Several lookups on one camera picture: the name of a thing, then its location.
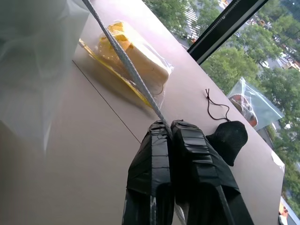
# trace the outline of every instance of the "glass window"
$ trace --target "glass window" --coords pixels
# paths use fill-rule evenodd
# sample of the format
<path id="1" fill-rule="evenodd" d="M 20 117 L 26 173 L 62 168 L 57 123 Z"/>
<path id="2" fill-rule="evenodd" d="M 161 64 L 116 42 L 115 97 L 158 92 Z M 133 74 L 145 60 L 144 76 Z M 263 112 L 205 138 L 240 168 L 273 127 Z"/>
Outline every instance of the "glass window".
<path id="1" fill-rule="evenodd" d="M 282 202 L 291 207 L 288 224 L 295 224 L 291 220 L 300 217 L 300 0 L 269 0 L 201 67 L 240 111 L 244 100 L 250 124 L 258 118 L 254 101 L 243 89 L 232 98 L 241 77 L 284 114 L 258 133 L 285 163 Z"/>
<path id="2" fill-rule="evenodd" d="M 188 49 L 232 0 L 143 0 Z"/>

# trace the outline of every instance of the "plastic bag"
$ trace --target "plastic bag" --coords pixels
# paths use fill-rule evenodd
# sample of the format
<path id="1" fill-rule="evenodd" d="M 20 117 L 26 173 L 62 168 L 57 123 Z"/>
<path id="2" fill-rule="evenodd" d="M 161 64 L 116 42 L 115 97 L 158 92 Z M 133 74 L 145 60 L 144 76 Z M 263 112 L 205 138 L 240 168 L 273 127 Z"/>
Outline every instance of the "plastic bag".
<path id="1" fill-rule="evenodd" d="M 235 84 L 227 97 L 255 130 L 284 117 L 278 108 L 243 77 Z"/>
<path id="2" fill-rule="evenodd" d="M 88 15 L 81 0 L 1 2 L 0 122 L 41 148 Z"/>
<path id="3" fill-rule="evenodd" d="M 128 23 L 116 21 L 113 25 L 109 25 L 108 29 L 131 59 L 156 103 L 161 106 L 165 95 L 165 84 L 173 71 L 173 67 Z M 149 105 L 136 84 L 132 81 L 130 74 L 104 33 L 100 34 L 93 52 L 90 52 L 89 48 L 84 48 L 93 58 L 107 68 L 112 69 L 115 75 Z"/>

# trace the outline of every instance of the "table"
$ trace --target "table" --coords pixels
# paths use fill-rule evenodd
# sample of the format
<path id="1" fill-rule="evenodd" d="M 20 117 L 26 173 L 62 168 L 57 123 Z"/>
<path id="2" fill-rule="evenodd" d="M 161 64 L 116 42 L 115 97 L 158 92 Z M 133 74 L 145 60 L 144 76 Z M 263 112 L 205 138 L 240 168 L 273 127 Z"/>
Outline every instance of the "table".
<path id="1" fill-rule="evenodd" d="M 93 4 L 106 25 L 129 22 L 174 66 L 162 105 L 169 122 L 184 119 L 213 133 L 222 121 L 207 114 L 210 88 L 214 101 L 231 107 L 229 118 L 246 125 L 249 140 L 232 172 L 254 223 L 275 224 L 284 172 L 268 145 L 141 0 Z M 89 42 L 99 33 L 90 16 L 81 38 Z M 128 167 L 158 118 L 118 79 L 108 81 L 112 76 L 95 67 L 78 46 L 46 152 L 0 122 L 0 224 L 121 224 Z M 225 109 L 211 107 L 211 113 L 222 117 Z"/>

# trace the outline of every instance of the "tabletop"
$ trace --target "tabletop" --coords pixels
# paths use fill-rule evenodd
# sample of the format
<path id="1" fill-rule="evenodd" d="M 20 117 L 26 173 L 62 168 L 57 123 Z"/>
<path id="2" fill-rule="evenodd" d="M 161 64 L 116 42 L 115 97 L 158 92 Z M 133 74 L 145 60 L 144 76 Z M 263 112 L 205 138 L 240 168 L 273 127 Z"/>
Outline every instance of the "tabletop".
<path id="1" fill-rule="evenodd" d="M 213 101 L 230 106 L 228 118 L 245 124 L 248 142 L 231 170 L 254 223 L 276 224 L 284 170 L 274 162 L 271 148 L 141 0 L 97 0 L 92 3 L 105 25 L 117 20 L 128 22 L 174 66 L 161 108 L 168 122 L 184 119 L 197 125 L 206 135 L 212 134 L 224 121 L 215 121 L 207 113 L 205 89 L 209 88 Z M 100 33 L 99 25 L 90 15 L 81 35 L 82 40 L 92 45 Z M 76 49 L 74 62 L 141 142 L 150 124 L 158 119 L 155 113 L 139 101 L 126 85 L 96 65 L 80 46 Z M 219 118 L 224 116 L 226 108 L 213 106 L 210 112 Z"/>

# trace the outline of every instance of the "black mesh object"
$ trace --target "black mesh object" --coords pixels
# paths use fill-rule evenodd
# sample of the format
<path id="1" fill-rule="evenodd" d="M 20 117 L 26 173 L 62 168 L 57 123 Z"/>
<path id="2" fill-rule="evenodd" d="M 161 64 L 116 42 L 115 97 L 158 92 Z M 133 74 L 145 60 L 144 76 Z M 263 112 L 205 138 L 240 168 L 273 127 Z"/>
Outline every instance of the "black mesh object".
<path id="1" fill-rule="evenodd" d="M 221 123 L 215 133 L 206 138 L 223 160 L 233 166 L 240 149 L 248 140 L 248 134 L 244 124 L 230 121 Z"/>
<path id="2" fill-rule="evenodd" d="M 172 224 L 171 144 L 163 123 L 153 123 L 128 170 L 123 225 Z"/>
<path id="3" fill-rule="evenodd" d="M 175 199 L 187 225 L 254 225 L 229 166 L 195 125 L 173 121 Z"/>

